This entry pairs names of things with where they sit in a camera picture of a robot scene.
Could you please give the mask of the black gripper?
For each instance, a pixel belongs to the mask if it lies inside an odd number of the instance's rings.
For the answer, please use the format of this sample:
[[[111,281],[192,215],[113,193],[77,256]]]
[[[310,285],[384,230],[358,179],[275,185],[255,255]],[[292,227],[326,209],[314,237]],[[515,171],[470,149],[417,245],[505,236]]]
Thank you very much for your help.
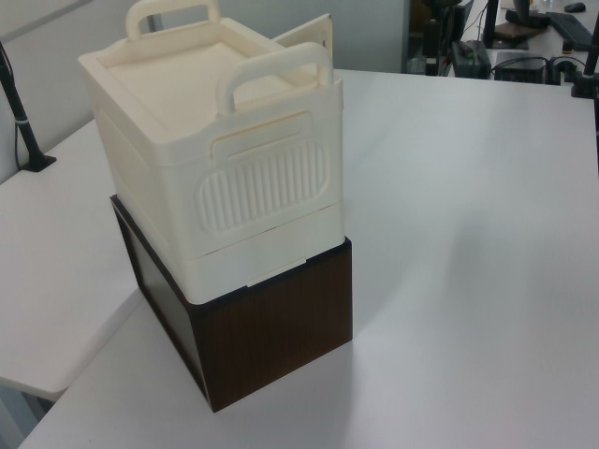
[[[441,34],[441,8],[436,1],[424,1],[423,5],[429,11],[424,21],[423,51],[425,56],[425,74],[438,75],[440,70],[440,54],[438,52]]]

